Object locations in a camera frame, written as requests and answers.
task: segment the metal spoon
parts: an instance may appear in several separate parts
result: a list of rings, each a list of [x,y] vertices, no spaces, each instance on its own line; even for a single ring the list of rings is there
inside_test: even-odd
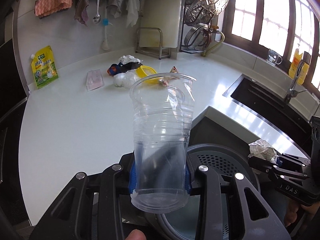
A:
[[[97,1],[97,15],[93,18],[93,22],[95,24],[98,24],[101,21],[101,17],[99,15],[99,1],[100,0]]]

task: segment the pink towel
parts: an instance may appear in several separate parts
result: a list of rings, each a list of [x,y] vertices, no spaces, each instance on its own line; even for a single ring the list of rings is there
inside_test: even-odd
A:
[[[35,15],[43,17],[71,6],[72,0],[38,0],[35,5]]]

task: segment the clear plastic container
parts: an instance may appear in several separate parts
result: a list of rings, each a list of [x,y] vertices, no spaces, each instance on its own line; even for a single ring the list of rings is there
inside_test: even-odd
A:
[[[131,202],[145,212],[169,213],[188,202],[184,184],[193,81],[178,73],[160,73],[130,89],[137,175]]]

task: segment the crumpled white tissue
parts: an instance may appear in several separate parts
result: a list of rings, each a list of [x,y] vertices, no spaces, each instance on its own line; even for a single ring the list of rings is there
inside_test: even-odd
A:
[[[129,70],[126,73],[120,73],[113,77],[113,84],[116,87],[124,87],[130,89],[132,85],[137,82],[140,78],[136,74],[136,70]]]
[[[128,64],[130,62],[138,62],[138,63],[141,63],[143,60],[140,60],[138,58],[135,58],[134,56],[131,56],[131,55],[127,55],[127,56],[122,56],[119,61],[125,65],[125,64]]]
[[[129,0],[127,5],[127,27],[131,24],[131,27],[135,26],[139,19],[140,1]]]
[[[249,158],[251,158],[252,156],[256,156],[269,162],[276,163],[276,151],[266,140],[259,139],[253,143],[250,143],[249,147]]]

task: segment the dish soap bottle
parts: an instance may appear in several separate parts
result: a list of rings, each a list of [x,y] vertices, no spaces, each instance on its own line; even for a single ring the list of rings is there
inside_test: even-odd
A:
[[[299,65],[299,62],[300,60],[302,59],[302,54],[299,54],[299,49],[296,49],[295,52],[294,52],[294,56],[293,56],[293,60],[292,60],[292,63],[291,63],[291,66],[290,66],[290,69],[289,69],[289,76],[293,79],[295,74],[296,74],[296,71],[297,71],[297,68],[298,68],[298,65]],[[298,78],[298,84],[299,85],[302,85],[304,83],[304,80],[306,79],[306,76],[308,74],[308,70],[309,70],[309,65],[307,63],[305,63],[303,65],[303,68],[302,68],[302,71],[301,71],[301,74]]]

